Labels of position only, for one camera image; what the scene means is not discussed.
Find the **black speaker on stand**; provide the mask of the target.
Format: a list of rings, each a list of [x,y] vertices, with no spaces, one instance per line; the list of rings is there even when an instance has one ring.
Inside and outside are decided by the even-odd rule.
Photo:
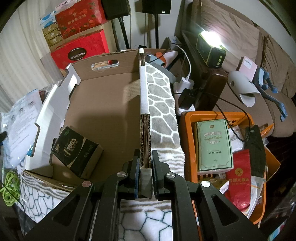
[[[169,15],[171,12],[171,0],[147,0],[136,1],[135,11],[154,16],[155,44],[159,48],[159,16]]]

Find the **dark brown wooden box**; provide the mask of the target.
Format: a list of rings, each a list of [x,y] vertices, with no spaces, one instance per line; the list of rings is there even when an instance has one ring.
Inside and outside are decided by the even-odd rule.
[[[194,80],[196,89],[195,110],[212,111],[221,95],[228,76],[222,68],[202,68]]]

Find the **red paper packet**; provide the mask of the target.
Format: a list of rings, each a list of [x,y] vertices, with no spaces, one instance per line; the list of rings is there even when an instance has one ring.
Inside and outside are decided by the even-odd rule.
[[[226,173],[229,181],[226,198],[240,211],[250,206],[251,167],[249,150],[241,150],[233,154],[234,168]]]

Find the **brown pillow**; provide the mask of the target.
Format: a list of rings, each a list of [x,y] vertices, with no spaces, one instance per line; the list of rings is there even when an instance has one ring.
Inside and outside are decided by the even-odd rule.
[[[247,56],[254,63],[260,64],[263,51],[263,34],[252,23],[224,9],[215,1],[200,1],[201,27],[220,35],[226,49],[222,68],[231,72],[239,67],[241,58]]]

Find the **red floral gift box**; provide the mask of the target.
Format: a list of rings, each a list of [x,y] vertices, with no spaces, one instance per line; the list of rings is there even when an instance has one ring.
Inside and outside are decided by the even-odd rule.
[[[55,18],[64,40],[107,22],[101,1],[97,0],[79,1],[57,13]]]

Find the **black flat pouch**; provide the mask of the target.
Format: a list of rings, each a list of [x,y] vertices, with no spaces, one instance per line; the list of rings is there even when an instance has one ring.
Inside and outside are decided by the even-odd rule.
[[[266,169],[266,154],[258,125],[246,127],[249,133],[244,148],[249,150],[251,176],[263,178]]]

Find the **grey slipper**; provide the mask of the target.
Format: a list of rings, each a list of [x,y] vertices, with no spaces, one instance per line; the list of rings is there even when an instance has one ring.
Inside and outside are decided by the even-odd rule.
[[[256,97],[260,96],[256,86],[240,71],[228,73],[228,85],[238,99],[248,108],[253,107]]]

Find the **green black portable lamp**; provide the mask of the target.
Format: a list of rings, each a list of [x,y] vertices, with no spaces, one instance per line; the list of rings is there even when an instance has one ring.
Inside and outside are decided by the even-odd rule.
[[[226,57],[226,49],[221,37],[214,31],[202,31],[196,42],[196,49],[210,68],[221,68]]]

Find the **black power adapter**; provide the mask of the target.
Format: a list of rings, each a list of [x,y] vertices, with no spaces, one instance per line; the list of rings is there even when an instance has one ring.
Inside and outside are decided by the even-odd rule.
[[[195,100],[196,100],[195,90],[184,89],[178,99],[179,108],[188,110],[195,103]]]

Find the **orange plastic basket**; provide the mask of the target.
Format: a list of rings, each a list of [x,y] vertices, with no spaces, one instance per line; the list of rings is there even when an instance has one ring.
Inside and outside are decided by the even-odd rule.
[[[246,115],[243,112],[225,112],[227,120],[230,121],[234,126],[239,125],[247,126],[248,120]],[[221,112],[219,111],[190,111],[184,112],[181,114],[180,124],[179,124],[179,134],[180,134],[180,142],[183,152],[185,154],[185,179],[191,182],[197,183],[200,179],[197,170],[197,158],[196,158],[196,148],[195,148],[195,140],[194,140],[194,124],[198,121],[208,121],[208,120],[216,120],[223,119]],[[266,164],[268,174],[271,174],[271,177],[278,171],[280,168],[280,162],[276,159],[276,157],[270,152],[269,149],[265,147],[266,154]],[[257,204],[252,215],[250,216],[250,221],[252,221],[255,225],[262,222],[265,206],[266,206],[266,186],[267,181],[271,179],[271,177],[266,178],[266,182],[263,185],[262,194],[262,202]]]

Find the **green tissue pack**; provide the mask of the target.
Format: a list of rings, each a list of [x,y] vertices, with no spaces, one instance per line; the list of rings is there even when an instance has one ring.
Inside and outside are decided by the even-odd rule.
[[[225,173],[234,168],[226,120],[205,120],[194,125],[197,170],[200,175]]]

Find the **red collection gift box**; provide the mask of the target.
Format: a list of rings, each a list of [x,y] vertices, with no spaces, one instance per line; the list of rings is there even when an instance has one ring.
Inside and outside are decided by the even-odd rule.
[[[104,30],[73,40],[51,53],[59,69],[95,55],[109,53]]]

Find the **white power strip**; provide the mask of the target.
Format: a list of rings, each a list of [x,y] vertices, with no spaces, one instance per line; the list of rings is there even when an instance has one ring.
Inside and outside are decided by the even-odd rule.
[[[189,90],[194,86],[194,81],[186,80],[184,77],[180,82],[173,84],[176,114],[181,116],[182,112],[195,111],[194,101],[188,96]]]

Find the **black tissue box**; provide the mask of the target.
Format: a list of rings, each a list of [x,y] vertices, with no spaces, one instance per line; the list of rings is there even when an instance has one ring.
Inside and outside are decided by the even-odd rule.
[[[70,171],[81,179],[89,179],[103,153],[100,144],[89,140],[66,126],[52,148],[57,157]]]

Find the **brown cardboard box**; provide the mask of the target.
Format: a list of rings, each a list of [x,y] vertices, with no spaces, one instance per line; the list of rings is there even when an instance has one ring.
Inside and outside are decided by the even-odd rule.
[[[67,66],[67,76],[48,93],[36,120],[37,136],[24,172],[72,191],[83,179],[52,154],[66,126],[100,144],[103,153],[90,181],[106,180],[140,148],[144,50],[96,55]]]

